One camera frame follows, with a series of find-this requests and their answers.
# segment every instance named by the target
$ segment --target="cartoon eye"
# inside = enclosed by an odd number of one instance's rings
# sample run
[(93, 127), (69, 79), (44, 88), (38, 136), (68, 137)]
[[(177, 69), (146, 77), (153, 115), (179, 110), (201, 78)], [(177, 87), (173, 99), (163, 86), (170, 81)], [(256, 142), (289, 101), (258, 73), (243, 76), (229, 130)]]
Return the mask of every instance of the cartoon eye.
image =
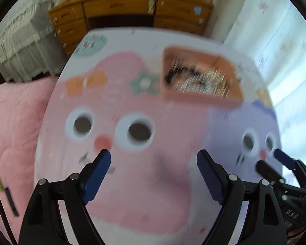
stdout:
[(266, 139), (265, 139), (265, 149), (268, 153), (273, 153), (274, 150), (276, 149), (276, 139), (275, 139), (275, 135), (272, 132), (269, 132), (266, 135)]
[(255, 156), (259, 149), (258, 135), (254, 129), (247, 129), (242, 136), (242, 149), (248, 156)]
[(67, 137), (75, 141), (87, 138), (94, 126), (93, 115), (89, 108), (81, 107), (73, 110), (64, 126)]
[(131, 152), (146, 149), (153, 141), (155, 127), (153, 120), (142, 113), (128, 113), (118, 122), (114, 137), (118, 145)]

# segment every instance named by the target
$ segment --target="green flower pattern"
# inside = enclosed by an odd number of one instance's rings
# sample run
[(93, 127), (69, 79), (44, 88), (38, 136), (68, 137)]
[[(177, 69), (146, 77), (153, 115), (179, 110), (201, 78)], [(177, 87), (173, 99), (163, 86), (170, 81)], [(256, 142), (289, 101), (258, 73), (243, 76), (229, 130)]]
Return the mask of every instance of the green flower pattern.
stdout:
[(130, 86), (133, 89), (133, 95), (141, 93), (148, 93), (150, 95), (157, 95), (159, 93), (158, 84), (160, 75), (149, 75), (146, 70), (141, 70), (137, 74), (137, 78), (131, 80)]

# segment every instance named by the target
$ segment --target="table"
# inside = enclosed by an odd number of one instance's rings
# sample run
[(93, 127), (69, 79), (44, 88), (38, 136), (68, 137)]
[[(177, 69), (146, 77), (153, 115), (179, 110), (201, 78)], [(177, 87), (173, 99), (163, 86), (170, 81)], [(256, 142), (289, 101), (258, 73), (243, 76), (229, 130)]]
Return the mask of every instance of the table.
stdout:
[[(162, 98), (162, 51), (170, 45), (230, 60), (244, 103), (225, 109)], [(38, 139), (35, 181), (64, 180), (108, 149), (110, 169), (87, 205), (105, 243), (200, 245), (220, 206), (197, 168), (197, 152), (206, 149), (228, 173), (257, 182), (254, 166), (260, 159), (281, 172), (273, 158), (280, 147), (268, 92), (243, 54), (180, 32), (98, 29), (81, 41), (52, 93)]]
[(69, 0), (48, 13), (71, 55), (93, 28), (144, 26), (201, 35), (212, 8), (206, 0)]

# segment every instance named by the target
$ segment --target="pink nose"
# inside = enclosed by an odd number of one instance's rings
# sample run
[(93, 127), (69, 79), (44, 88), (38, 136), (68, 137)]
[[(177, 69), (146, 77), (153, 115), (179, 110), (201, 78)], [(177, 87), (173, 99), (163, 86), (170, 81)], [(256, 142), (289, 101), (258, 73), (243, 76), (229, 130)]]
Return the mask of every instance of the pink nose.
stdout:
[(112, 139), (108, 135), (99, 135), (94, 141), (94, 149), (100, 152), (102, 149), (110, 150)]
[(259, 158), (260, 160), (265, 160), (266, 159), (266, 153), (264, 149), (261, 149), (259, 152)]

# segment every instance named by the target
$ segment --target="metal screw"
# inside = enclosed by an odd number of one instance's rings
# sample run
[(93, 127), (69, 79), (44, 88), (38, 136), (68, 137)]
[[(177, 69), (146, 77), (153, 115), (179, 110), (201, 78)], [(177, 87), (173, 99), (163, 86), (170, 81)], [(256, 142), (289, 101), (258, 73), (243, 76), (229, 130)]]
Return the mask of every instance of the metal screw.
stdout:
[(262, 180), (262, 184), (263, 184), (264, 186), (267, 186), (267, 185), (268, 185), (268, 181), (265, 180), (265, 179), (263, 179), (263, 180)]
[(39, 181), (38, 181), (38, 184), (39, 185), (43, 185), (43, 184), (45, 184), (46, 183), (46, 179), (40, 179)]
[(78, 174), (78, 173), (73, 173), (73, 174), (70, 175), (70, 179), (71, 179), (71, 180), (77, 180), (78, 177), (79, 177), (79, 174)]
[(229, 179), (232, 180), (232, 181), (236, 181), (238, 179), (238, 177), (235, 174), (230, 174)]

